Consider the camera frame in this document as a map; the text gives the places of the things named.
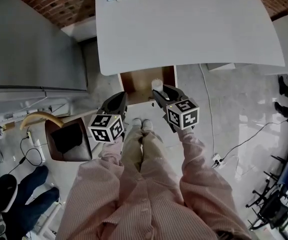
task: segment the sleeve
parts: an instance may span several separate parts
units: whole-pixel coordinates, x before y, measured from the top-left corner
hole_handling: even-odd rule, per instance
[[[232,188],[214,169],[205,164],[204,144],[191,128],[179,130],[184,148],[183,177],[180,190],[185,204],[213,231],[228,232],[240,239],[251,239],[245,224],[236,213]]]
[[[67,198],[56,239],[100,239],[102,221],[116,211],[124,171],[122,137],[104,144],[101,159],[81,164]]]

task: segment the shoe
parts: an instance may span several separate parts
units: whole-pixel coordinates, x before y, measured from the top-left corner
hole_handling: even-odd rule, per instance
[[[278,113],[283,114],[283,106],[281,106],[278,102],[274,102],[275,110],[277,110]]]
[[[284,78],[282,76],[278,77],[279,83],[279,93],[280,95],[284,95],[286,93],[287,85],[284,82]]]
[[[133,119],[132,127],[134,127],[134,126],[139,126],[140,128],[142,128],[142,121],[138,118]]]
[[[148,119],[144,120],[142,130],[144,132],[152,132],[153,131],[153,123]]]

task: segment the black shoe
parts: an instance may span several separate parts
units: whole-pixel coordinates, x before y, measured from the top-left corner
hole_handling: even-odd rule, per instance
[[[282,76],[278,77],[279,83],[279,93],[280,95],[284,95],[286,93],[287,85],[284,82],[284,78]]]
[[[281,106],[278,102],[274,102],[274,105],[277,112],[283,114],[283,106]]]

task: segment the plug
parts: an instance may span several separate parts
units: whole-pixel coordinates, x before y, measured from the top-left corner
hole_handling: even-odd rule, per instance
[[[28,130],[26,133],[27,133],[27,137],[26,137],[26,138],[29,139],[29,143],[30,143],[32,146],[34,146],[31,132]]]
[[[25,160],[26,160],[26,157],[23,157],[23,158],[19,161],[19,164],[24,163]]]
[[[213,161],[219,168],[221,168],[226,164],[218,153],[216,153],[215,156],[213,157]]]

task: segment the khaki pants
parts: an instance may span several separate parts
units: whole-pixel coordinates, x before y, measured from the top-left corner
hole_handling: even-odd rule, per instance
[[[165,146],[157,134],[153,131],[142,132],[140,126],[133,126],[125,139],[121,161],[131,161],[140,172],[144,161],[156,158],[166,161],[166,155]]]

